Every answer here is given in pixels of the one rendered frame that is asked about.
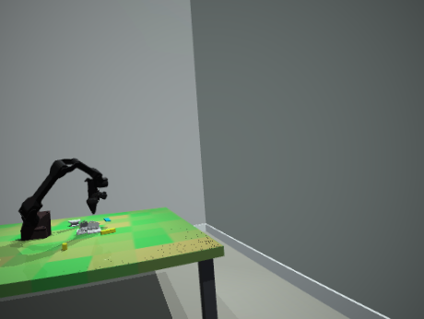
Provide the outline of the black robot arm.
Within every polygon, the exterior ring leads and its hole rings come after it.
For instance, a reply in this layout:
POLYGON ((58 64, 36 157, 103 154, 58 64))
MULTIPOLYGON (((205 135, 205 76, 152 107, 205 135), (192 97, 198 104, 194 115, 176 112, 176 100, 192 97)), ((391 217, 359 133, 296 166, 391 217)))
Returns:
POLYGON ((47 178, 36 190, 36 193, 32 197, 27 198, 22 203, 21 208, 18 210, 19 214, 22 216, 21 219, 25 223, 24 227, 37 227, 37 224, 40 220, 40 216, 38 216, 37 213, 40 212, 39 210, 43 206, 41 201, 46 196, 48 191, 53 187, 57 179, 63 177, 67 172, 72 172, 75 169, 79 169, 85 172, 92 178, 89 179, 88 177, 84 181, 88 182, 88 189, 106 187, 108 185, 108 179, 102 178, 102 173, 100 173, 97 169, 90 168, 76 158, 56 160, 53 162, 47 178), (72 166, 68 167, 67 165, 72 166))

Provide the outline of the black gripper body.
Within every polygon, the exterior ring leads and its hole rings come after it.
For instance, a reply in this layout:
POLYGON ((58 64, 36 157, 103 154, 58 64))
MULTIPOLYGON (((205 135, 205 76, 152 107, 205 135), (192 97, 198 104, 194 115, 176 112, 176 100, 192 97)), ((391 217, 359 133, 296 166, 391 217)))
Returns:
POLYGON ((95 196, 96 192, 98 192, 98 188, 88 189, 88 200, 87 204, 96 204, 100 198, 95 196))

